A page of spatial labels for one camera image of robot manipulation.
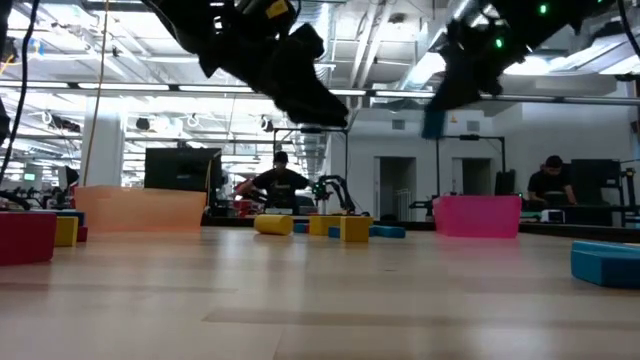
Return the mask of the pink-red translucent plastic bin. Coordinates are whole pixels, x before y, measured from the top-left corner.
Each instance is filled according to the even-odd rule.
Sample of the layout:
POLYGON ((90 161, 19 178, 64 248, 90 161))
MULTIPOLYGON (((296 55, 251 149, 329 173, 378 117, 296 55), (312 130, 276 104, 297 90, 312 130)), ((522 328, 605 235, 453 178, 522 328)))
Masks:
POLYGON ((515 238, 521 205, 517 195, 441 196, 433 201, 436 232, 449 237, 515 238))

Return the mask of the black upright box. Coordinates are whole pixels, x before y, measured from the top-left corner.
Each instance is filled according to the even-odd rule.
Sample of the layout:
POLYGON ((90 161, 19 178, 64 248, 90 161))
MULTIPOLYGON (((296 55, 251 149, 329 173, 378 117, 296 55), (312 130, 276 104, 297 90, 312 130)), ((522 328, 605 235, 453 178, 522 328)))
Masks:
POLYGON ((496 173, 496 182, 494 194, 513 195, 515 193, 516 171, 514 169, 508 171, 498 171, 496 173))

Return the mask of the yellow wooden cylinder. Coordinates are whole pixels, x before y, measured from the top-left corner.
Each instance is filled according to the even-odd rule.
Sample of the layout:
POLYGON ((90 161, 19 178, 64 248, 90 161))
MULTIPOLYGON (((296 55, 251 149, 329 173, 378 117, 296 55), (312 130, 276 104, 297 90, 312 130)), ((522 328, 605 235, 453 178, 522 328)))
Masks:
POLYGON ((287 236, 293 231, 294 219, 289 215, 258 215, 254 229, 260 234, 287 236))

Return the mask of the long overhead light bar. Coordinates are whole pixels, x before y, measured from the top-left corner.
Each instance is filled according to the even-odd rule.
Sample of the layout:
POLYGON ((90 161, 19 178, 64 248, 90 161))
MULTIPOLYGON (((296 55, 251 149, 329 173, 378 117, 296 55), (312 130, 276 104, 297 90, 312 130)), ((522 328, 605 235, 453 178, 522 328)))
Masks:
MULTIPOLYGON (((178 96, 196 97, 212 96, 213 94, 257 96, 249 87, 227 85, 180 85, 180 84, 143 84, 143 83, 103 83, 97 82, 55 82, 28 81, 27 90, 46 93, 69 93, 96 96, 98 89, 103 94, 124 96, 178 96)), ((431 99, 432 92, 403 91, 403 90, 374 90, 374 89, 330 89, 336 96, 344 97, 375 97, 387 99, 431 99)), ((556 104, 584 104, 606 106, 638 106, 640 98, 621 97, 593 97, 593 96, 548 96, 548 95, 500 95, 482 94, 482 101, 488 102, 522 102, 522 103, 556 103, 556 104)))

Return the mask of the yellow wooden cube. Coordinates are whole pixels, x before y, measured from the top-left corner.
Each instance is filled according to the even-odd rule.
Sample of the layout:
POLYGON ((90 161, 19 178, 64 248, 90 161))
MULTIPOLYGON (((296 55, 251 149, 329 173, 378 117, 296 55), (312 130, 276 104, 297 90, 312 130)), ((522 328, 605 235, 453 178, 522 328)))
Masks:
POLYGON ((372 223, 371 217, 344 216, 340 221, 340 239, 343 242, 368 242, 372 223))

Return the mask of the yellow wooden block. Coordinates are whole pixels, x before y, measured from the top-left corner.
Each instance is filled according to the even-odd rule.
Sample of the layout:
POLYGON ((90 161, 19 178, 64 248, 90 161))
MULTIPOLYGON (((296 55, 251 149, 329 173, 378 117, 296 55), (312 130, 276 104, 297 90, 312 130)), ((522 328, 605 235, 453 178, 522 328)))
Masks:
POLYGON ((308 233, 312 236, 327 236, 330 227, 339 227, 340 224, 340 216, 313 215, 309 217, 308 233))
POLYGON ((78 227, 78 219, 75 217, 57 217, 54 246, 74 247, 78 227))

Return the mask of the white building column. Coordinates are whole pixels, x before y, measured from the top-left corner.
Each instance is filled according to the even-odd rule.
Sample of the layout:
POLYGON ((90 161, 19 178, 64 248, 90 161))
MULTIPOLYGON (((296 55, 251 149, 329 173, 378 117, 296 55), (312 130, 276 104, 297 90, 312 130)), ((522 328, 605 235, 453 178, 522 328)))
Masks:
POLYGON ((81 185, 121 185, 127 118, 128 113, 120 99, 86 99, 81 141, 81 185))

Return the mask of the orange translucent plastic bin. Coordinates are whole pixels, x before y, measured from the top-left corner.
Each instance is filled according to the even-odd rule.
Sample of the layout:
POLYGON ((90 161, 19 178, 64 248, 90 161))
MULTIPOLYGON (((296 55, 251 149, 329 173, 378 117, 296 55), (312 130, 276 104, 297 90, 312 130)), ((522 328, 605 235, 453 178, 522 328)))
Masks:
POLYGON ((78 187, 76 209, 86 215, 94 233, 197 232, 205 208, 202 192, 124 188, 78 187))

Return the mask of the red background object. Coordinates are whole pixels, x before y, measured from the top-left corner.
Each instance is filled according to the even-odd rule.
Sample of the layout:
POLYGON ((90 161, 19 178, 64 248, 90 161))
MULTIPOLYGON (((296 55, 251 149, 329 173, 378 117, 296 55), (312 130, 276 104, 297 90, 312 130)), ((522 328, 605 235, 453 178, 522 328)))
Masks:
POLYGON ((231 202, 231 205, 235 212, 235 216, 238 218, 258 215, 264 210, 264 205, 262 203, 248 199, 234 200, 231 202))

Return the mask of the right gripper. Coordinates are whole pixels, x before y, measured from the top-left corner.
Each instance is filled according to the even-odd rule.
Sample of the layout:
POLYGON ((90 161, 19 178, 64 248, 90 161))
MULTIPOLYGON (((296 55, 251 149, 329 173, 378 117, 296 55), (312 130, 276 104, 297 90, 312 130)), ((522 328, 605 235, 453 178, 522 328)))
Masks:
POLYGON ((506 19, 488 0, 470 13, 454 17, 446 26, 439 54, 445 61, 444 78, 426 111, 448 111, 473 101, 481 93, 501 95, 498 75, 521 64, 530 48, 518 38, 506 19))

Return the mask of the black equipment cabinet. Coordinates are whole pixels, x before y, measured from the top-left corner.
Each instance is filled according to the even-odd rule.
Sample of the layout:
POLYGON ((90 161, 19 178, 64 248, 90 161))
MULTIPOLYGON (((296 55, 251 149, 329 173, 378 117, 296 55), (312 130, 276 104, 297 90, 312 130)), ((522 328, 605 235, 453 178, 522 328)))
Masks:
POLYGON ((605 206, 604 189, 620 186, 620 163, 612 159, 573 159, 570 183, 578 205, 605 206))

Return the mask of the large black monitor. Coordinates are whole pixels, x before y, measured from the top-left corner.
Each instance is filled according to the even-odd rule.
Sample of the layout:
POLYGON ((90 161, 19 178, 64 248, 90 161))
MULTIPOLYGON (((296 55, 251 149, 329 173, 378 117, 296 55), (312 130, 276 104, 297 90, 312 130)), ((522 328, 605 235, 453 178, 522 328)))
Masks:
POLYGON ((144 187, 205 192, 222 183, 220 148, 147 148, 144 187))

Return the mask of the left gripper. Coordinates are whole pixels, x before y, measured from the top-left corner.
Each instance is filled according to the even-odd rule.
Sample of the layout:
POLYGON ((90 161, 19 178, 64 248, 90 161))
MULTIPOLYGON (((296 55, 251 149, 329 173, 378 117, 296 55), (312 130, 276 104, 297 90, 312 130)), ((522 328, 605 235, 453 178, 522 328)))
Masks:
MULTIPOLYGON (((219 65, 247 85, 257 85, 263 68, 284 40, 300 12, 289 2, 289 12, 273 19, 265 15, 273 0, 224 0, 219 34, 219 65)), ((349 111, 317 77, 315 60, 324 54, 324 41, 310 24, 297 28, 286 40, 289 75, 273 76, 273 98, 297 124, 344 126, 349 111)))

